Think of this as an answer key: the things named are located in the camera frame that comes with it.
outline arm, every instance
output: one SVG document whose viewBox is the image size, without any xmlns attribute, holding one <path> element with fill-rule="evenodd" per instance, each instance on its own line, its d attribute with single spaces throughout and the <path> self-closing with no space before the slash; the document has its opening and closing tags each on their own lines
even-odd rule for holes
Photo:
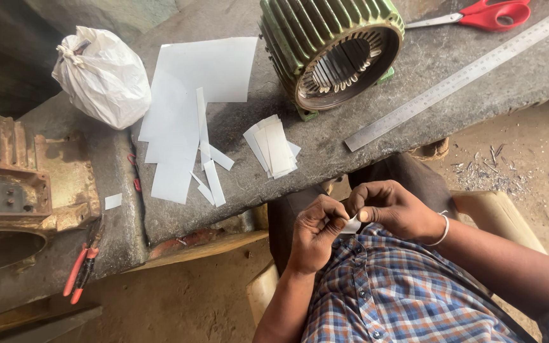
<svg viewBox="0 0 549 343">
<path fill-rule="evenodd" d="M 442 238 L 446 225 L 441 215 L 391 180 L 357 186 L 347 211 L 359 213 L 361 222 L 382 223 L 398 237 L 426 244 Z M 452 219 L 435 249 L 530 318 L 549 313 L 549 256 Z"/>
<path fill-rule="evenodd" d="M 325 224 L 328 215 L 335 218 Z M 325 195 L 320 195 L 298 214 L 292 254 L 273 298 L 257 325 L 254 343 L 300 341 L 315 273 L 328 262 L 332 242 L 348 219 L 344 206 Z"/>
<path fill-rule="evenodd" d="M 529 318 L 549 313 L 548 255 L 456 220 L 436 250 Z"/>
</svg>

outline checkered shirt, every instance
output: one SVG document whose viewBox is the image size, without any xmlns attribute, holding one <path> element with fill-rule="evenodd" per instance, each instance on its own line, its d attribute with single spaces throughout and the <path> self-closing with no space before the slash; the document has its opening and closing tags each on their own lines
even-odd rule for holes
<svg viewBox="0 0 549 343">
<path fill-rule="evenodd" d="M 549 315 L 539 320 L 549 342 Z M 315 277 L 303 342 L 534 342 L 452 262 L 379 224 Z"/>
</svg>

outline white plastic bag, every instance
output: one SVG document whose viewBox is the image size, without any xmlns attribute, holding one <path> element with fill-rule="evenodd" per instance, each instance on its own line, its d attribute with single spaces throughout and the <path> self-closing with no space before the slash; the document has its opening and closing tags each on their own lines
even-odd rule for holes
<svg viewBox="0 0 549 343">
<path fill-rule="evenodd" d="M 141 58 L 108 30 L 76 30 L 57 47 L 52 77 L 82 112 L 116 130 L 127 128 L 152 99 Z"/>
</svg>

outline white thread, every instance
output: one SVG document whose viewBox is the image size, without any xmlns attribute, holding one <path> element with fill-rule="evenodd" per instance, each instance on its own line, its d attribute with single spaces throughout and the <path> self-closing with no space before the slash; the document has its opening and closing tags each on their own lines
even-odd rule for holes
<svg viewBox="0 0 549 343">
<path fill-rule="evenodd" d="M 444 238 L 446 238 L 446 235 L 448 234 L 448 228 L 450 227 L 450 222 L 448 221 L 448 217 L 443 215 L 442 213 L 438 213 L 439 215 L 443 216 L 444 219 L 446 220 L 446 229 L 444 230 L 444 235 L 442 236 L 442 238 L 440 238 L 440 240 L 438 240 L 437 242 L 433 243 L 433 244 L 424 244 L 425 246 L 434 246 L 434 245 L 438 245 L 440 243 L 442 243 L 442 241 L 444 240 Z"/>
</svg>

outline hand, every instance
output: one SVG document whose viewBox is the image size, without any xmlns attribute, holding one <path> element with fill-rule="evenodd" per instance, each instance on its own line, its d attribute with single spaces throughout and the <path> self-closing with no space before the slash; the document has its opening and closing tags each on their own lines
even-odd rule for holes
<svg viewBox="0 0 549 343">
<path fill-rule="evenodd" d="M 435 243 L 446 221 L 393 180 L 363 183 L 351 192 L 347 212 L 362 223 L 380 223 L 395 236 Z"/>
<path fill-rule="evenodd" d="M 287 269 L 309 275 L 323 268 L 332 253 L 334 239 L 349 219 L 344 205 L 327 195 L 319 195 L 296 218 Z"/>
</svg>

